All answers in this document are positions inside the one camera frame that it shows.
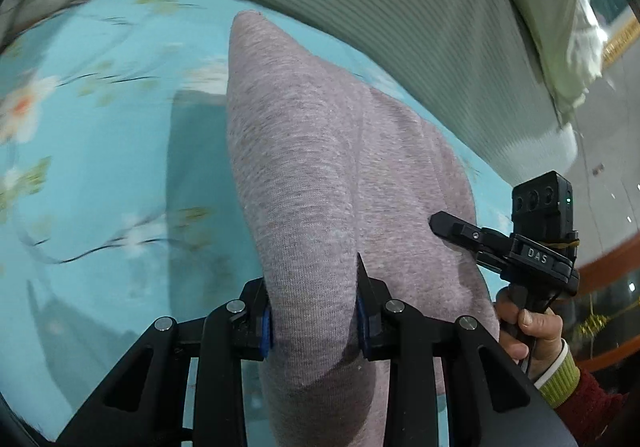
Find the red sleeve green cuff forearm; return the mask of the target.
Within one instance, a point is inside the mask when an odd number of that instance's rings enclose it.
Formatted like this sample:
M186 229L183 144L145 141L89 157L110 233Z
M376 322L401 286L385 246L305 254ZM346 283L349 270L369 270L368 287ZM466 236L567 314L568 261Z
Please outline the red sleeve green cuff forearm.
M635 446L639 442L639 395L606 393L596 378L579 369L561 340L559 356L535 386L560 417L578 446Z

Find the person's right hand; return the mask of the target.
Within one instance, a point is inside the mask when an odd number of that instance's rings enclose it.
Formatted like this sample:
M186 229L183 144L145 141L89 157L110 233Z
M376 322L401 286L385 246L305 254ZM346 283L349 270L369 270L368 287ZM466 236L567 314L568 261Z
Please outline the person's right hand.
M500 330L499 343L506 353L518 363L529 360L528 376L534 381L544 374L564 349L562 339L563 320L548 308L543 314L520 309L512 301L510 290L501 289L495 301L499 320L516 326L527 339L525 342Z

